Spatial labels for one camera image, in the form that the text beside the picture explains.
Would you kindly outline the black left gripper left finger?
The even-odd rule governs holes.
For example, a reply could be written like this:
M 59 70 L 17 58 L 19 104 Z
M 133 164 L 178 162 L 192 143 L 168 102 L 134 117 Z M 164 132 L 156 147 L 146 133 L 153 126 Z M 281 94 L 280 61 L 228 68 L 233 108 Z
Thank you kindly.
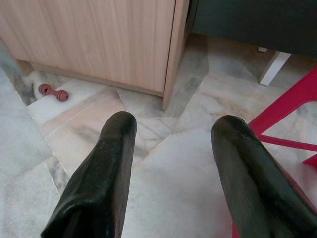
M 122 235 L 137 132 L 135 117 L 113 114 L 70 177 L 43 238 L 119 238 Z

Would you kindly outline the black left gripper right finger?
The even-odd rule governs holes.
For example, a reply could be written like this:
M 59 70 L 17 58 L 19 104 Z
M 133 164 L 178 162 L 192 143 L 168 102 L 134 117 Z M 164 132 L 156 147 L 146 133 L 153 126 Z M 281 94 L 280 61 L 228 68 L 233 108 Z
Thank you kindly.
M 220 117 L 211 143 L 239 237 L 316 237 L 315 206 L 241 118 Z

